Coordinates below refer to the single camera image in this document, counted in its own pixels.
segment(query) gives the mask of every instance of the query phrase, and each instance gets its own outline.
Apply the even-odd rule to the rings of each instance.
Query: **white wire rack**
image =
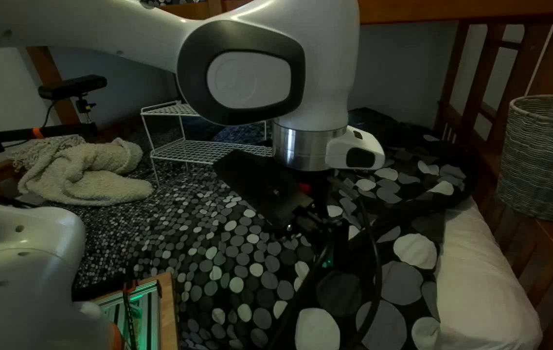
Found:
[[[144,128],[147,131],[147,137],[151,146],[150,160],[153,171],[156,175],[156,182],[159,186],[158,169],[155,166],[154,159],[163,159],[168,161],[185,162],[186,169],[189,169],[188,163],[214,164],[218,159],[224,157],[234,149],[241,149],[254,155],[269,157],[272,155],[272,148],[264,146],[253,146],[251,144],[194,141],[187,140],[185,129],[183,129],[183,119],[181,117],[200,117],[188,104],[182,104],[181,101],[167,102],[161,105],[148,106],[140,110],[143,119]],[[150,116],[170,116],[177,117],[181,128],[181,138],[169,142],[163,146],[157,147],[153,144],[151,133],[145,117]],[[268,137],[268,126],[263,123],[263,138]]]

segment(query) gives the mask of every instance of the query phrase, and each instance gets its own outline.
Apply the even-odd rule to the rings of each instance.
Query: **woven basket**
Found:
[[[553,95],[510,103],[497,195],[518,212],[553,221]]]

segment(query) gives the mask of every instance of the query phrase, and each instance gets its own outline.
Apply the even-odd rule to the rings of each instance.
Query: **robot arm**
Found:
[[[356,0],[254,0],[207,20],[138,0],[0,0],[0,47],[83,47],[173,71],[211,122],[274,119],[274,157],[303,171],[384,163],[378,140],[347,125],[359,27]]]

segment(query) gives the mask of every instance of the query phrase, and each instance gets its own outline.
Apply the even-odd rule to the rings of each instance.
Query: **black and white blanket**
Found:
[[[440,321],[434,268],[443,243],[443,209],[468,197],[472,172],[452,144],[427,129],[368,109],[351,119],[374,133],[387,153],[378,171],[338,174],[370,213],[383,271],[378,311],[356,346],[432,349]],[[138,258],[138,277],[173,274],[182,347],[265,348],[318,252],[302,235],[271,239],[262,215],[210,167],[192,169],[171,169],[163,186],[142,202],[65,206],[82,217],[88,231],[77,285],[105,280]],[[341,270],[321,269],[312,297],[284,325],[279,348],[345,347],[369,311],[375,271],[357,201],[338,189],[331,198],[329,213],[350,223],[349,242],[361,247],[360,261]]]

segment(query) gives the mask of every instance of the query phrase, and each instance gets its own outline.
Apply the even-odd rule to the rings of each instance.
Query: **mattress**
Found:
[[[446,212],[437,282],[438,349],[538,347],[538,315],[472,199]]]

